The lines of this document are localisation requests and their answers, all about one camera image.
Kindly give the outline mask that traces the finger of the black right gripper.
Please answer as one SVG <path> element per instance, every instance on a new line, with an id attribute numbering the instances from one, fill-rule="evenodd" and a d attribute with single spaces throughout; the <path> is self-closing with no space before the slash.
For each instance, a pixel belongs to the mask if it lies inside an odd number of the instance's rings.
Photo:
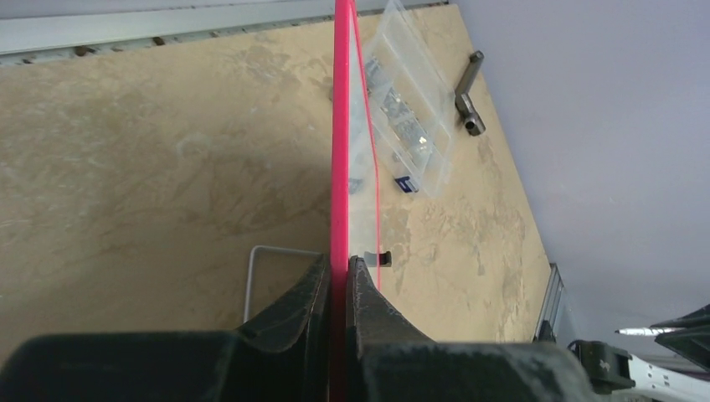
<path id="1" fill-rule="evenodd" d="M 651 329 L 662 330 L 663 332 L 709 332 L 709 305 L 701 307 L 682 317 L 653 324 L 651 325 Z"/>
<path id="2" fill-rule="evenodd" d="M 705 371 L 709 370 L 709 331 L 683 330 L 663 333 L 655 338 L 655 342 Z"/>

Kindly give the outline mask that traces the white whiteboard marker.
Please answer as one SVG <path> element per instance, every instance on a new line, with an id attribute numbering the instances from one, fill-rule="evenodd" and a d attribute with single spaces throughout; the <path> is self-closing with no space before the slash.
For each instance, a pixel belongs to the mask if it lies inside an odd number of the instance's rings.
<path id="1" fill-rule="evenodd" d="M 616 334 L 637 337 L 657 337 L 665 333 L 681 331 L 681 327 L 628 327 L 615 330 Z"/>

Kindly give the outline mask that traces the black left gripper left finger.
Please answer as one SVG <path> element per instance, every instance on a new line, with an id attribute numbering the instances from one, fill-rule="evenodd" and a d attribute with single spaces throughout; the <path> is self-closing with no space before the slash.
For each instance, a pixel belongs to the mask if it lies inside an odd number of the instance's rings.
<path id="1" fill-rule="evenodd" d="M 299 281 L 234 330 L 54 334 L 1 370 L 4 401 L 306 401 L 327 382 L 331 273 Z"/>

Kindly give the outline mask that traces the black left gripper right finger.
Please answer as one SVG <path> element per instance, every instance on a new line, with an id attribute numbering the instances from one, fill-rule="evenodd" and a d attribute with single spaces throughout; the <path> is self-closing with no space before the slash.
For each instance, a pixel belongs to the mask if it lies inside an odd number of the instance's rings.
<path id="1" fill-rule="evenodd" d="M 346 291 L 350 401 L 596 401 L 573 355 L 550 342 L 437 342 L 378 291 L 361 257 Z"/>

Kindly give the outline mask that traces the pink framed whiteboard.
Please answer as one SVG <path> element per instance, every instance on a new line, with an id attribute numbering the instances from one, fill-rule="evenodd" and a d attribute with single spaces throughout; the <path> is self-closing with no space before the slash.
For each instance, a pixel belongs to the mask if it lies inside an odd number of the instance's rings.
<path id="1" fill-rule="evenodd" d="M 335 3 L 332 84 L 329 399 L 344 401 L 349 261 L 360 257 L 379 266 L 378 168 L 354 1 Z"/>

